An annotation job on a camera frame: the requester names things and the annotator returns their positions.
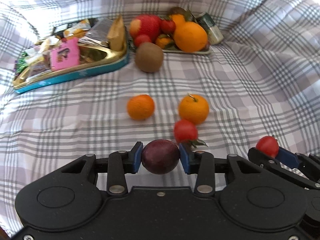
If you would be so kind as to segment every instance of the fruit pile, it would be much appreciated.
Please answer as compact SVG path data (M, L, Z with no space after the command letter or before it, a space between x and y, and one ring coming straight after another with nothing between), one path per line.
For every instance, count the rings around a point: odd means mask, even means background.
M139 15L129 27L135 47L145 42L155 43L161 49L179 49L187 53L200 51L208 44L206 31L180 7L171 8L161 19L157 15Z

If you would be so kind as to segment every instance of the pink snack package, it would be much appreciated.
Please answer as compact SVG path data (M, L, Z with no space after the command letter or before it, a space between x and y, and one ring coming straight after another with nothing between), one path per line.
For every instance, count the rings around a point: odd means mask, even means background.
M51 70L56 71L80 64L78 38L64 40L59 48L51 51Z

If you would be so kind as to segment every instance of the tray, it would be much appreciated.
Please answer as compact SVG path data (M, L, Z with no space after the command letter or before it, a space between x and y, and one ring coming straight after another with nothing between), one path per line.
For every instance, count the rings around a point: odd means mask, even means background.
M90 55L92 55L90 57L94 62L43 74L31 81L26 81L30 71L30 68L27 67L12 81L14 90L21 94L44 86L112 72L129 63L127 39L124 40L123 50L119 52L89 44L78 44L78 46L81 54L88 53L89 50Z
M129 47L132 51L136 51L136 47L133 44L133 40L129 40ZM184 52L180 49L163 49L162 50L164 53L181 53L181 54L196 54L196 55L208 55L212 52L210 46L206 46L205 49L201 50L201 51L196 51L196 52L192 52L192 53L188 53L188 52Z

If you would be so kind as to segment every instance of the red tomato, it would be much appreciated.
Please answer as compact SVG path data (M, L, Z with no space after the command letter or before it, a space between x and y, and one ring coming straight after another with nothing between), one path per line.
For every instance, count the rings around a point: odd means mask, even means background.
M175 123L173 133L177 143L198 139L197 127L192 122L185 119Z
M271 156L272 158L275 158L279 152L278 141L272 136L262 137L258 141L256 148L264 154Z
M146 34L141 34L133 40L133 44L136 46L136 48L139 47L144 42L152 43L150 37Z
M162 20L160 27L163 33L172 34L176 29L176 24L173 20Z

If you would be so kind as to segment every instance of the gold tray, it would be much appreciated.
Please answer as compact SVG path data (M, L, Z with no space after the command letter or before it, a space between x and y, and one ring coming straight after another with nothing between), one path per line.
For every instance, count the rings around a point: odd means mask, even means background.
M95 45L89 45L89 44L78 44L80 49L81 55L86 55L87 57L90 57L94 62L91 63L84 63L80 64L74 67L61 69L57 71L53 71L50 73L43 74L41 76L38 76L30 81L26 81L28 78L30 67L27 67L24 71L20 73L20 75L12 81L12 85L14 89L19 89L24 86L43 81L49 78L57 77L63 74L84 70L87 68L100 66L100 65L107 65L112 62L115 62L119 59L121 59L127 52L127 40L124 39L124 46L122 51L114 51L105 47L101 46L95 46Z

